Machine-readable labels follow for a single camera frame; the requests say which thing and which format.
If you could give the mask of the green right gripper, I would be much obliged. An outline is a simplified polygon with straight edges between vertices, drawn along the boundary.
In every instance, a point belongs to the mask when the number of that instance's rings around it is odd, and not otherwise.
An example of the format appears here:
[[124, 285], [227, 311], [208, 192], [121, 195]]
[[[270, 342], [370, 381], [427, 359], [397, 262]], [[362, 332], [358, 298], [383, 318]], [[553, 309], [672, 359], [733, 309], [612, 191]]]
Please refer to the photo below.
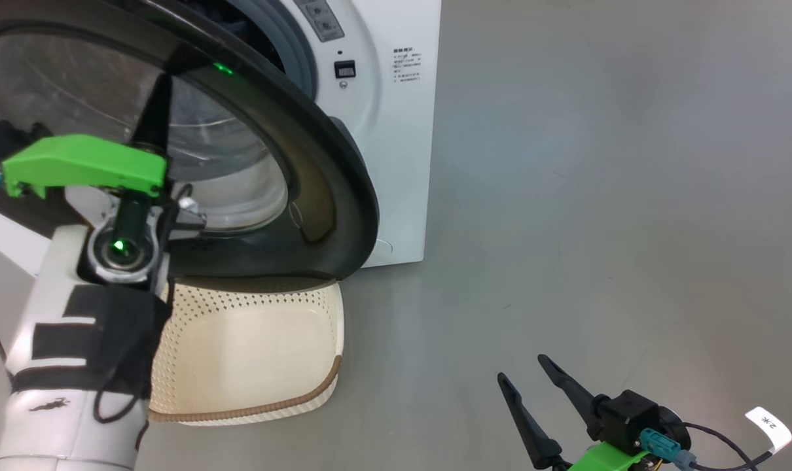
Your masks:
[[[566, 394], [573, 408], [581, 416], [588, 437], [593, 441], [602, 441], [603, 425], [598, 409], [602, 403], [609, 400], [609, 396], [591, 394], [548, 355], [538, 355], [537, 361], [552, 384]], [[503, 372], [499, 372], [497, 382], [533, 468], [566, 470], [566, 462], [561, 457], [560, 444], [546, 435], [525, 408], [522, 397], [512, 381]], [[634, 442], [633, 450], [635, 454], [626, 454], [623, 450], [602, 442], [588, 448], [567, 470], [653, 470], [653, 459], [647, 458], [648, 452], [639, 446], [639, 441]]]

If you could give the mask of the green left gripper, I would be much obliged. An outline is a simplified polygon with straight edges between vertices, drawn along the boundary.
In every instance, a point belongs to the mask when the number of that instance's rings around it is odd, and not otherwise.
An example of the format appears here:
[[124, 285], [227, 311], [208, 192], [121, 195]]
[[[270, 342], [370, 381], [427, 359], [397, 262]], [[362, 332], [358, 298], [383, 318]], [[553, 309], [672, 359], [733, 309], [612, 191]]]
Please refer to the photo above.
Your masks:
[[1, 164], [4, 196], [1, 214], [32, 232], [76, 220], [68, 203], [52, 196], [58, 188], [92, 187], [115, 192], [119, 232], [138, 232], [154, 207], [172, 221], [172, 230], [201, 232], [206, 218], [183, 210], [171, 196], [169, 178], [172, 77], [162, 73], [154, 82], [129, 144], [85, 134], [44, 137], [5, 159]]

